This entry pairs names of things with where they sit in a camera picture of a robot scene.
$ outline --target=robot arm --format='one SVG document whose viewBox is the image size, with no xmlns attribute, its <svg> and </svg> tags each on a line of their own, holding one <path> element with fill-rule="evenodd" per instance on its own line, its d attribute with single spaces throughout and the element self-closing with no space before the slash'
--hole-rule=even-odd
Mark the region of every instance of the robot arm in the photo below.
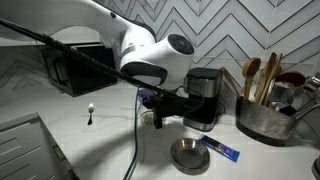
<svg viewBox="0 0 320 180">
<path fill-rule="evenodd" d="M 0 18 L 48 35 L 72 26 L 94 29 L 120 42 L 121 72 L 167 90 L 180 86 L 192 64 L 186 38 L 169 35 L 155 43 L 152 30 L 91 0 L 2 0 Z M 3 26 L 0 37 L 29 40 Z"/>
</svg>

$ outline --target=herringbone tile backsplash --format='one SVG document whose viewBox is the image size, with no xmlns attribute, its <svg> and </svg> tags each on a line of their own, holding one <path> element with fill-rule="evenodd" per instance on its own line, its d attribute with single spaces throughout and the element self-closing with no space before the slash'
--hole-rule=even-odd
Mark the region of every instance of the herringbone tile backsplash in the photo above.
<svg viewBox="0 0 320 180">
<path fill-rule="evenodd" d="M 320 71 L 319 0 L 96 1 L 122 16 L 145 22 L 158 41 L 172 33 L 187 37 L 196 50 L 194 67 L 225 66 L 238 87 L 244 84 L 241 70 L 245 61 L 260 57 L 263 67 L 272 52 L 283 53 L 283 71 L 298 70 L 306 77 Z M 101 37 L 109 45 L 117 44 Z M 0 49 L 0 89 L 44 83 L 43 67 L 31 52 L 30 48 L 9 52 Z M 114 46 L 114 52 L 117 57 L 118 46 Z M 21 78 L 13 80 L 14 73 Z M 228 109 L 234 109 L 235 97 L 231 94 L 224 85 L 222 101 Z M 317 111 L 305 122 L 320 135 Z"/>
</svg>

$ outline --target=black coffee maker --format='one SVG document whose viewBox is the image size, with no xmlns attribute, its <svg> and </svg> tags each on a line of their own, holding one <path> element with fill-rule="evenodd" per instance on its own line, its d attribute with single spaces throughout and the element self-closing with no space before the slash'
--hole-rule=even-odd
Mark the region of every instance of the black coffee maker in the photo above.
<svg viewBox="0 0 320 180">
<path fill-rule="evenodd" d="M 196 111 L 185 112 L 183 123 L 186 126 L 211 131 L 217 114 L 219 94 L 222 84 L 222 72 L 217 69 L 194 68 L 184 79 L 184 92 L 190 99 L 204 98 L 203 105 Z"/>
</svg>

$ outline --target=kitchen counter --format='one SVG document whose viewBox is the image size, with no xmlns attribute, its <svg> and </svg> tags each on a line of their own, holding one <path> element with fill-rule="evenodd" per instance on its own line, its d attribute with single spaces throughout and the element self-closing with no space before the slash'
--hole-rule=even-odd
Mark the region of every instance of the kitchen counter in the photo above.
<svg viewBox="0 0 320 180">
<path fill-rule="evenodd" d="M 38 112 L 81 179 L 122 179 L 134 153 L 134 98 L 136 88 L 118 83 L 72 98 L 51 86 L 29 88 L 0 98 L 0 121 Z M 87 126 L 93 103 L 93 124 Z M 163 129 L 139 124 L 138 164 L 131 179 L 243 179 L 314 180 L 311 166 L 320 155 L 320 142 L 297 132 L 286 147 L 272 147 L 247 137 L 235 127 L 235 118 L 221 116 L 204 133 L 240 151 L 237 163 L 209 149 L 210 167 L 191 176 L 172 164 L 171 144 L 178 138 L 197 139 L 202 132 L 167 118 Z"/>
</svg>

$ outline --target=small metal bowl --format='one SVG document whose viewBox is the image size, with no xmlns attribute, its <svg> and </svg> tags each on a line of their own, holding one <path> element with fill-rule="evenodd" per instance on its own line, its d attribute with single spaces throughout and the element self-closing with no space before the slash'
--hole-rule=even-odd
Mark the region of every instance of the small metal bowl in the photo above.
<svg viewBox="0 0 320 180">
<path fill-rule="evenodd" d="M 173 164 L 187 174 L 201 174 L 210 164 L 210 154 L 205 145 L 191 138 L 176 140 L 170 150 Z"/>
</svg>

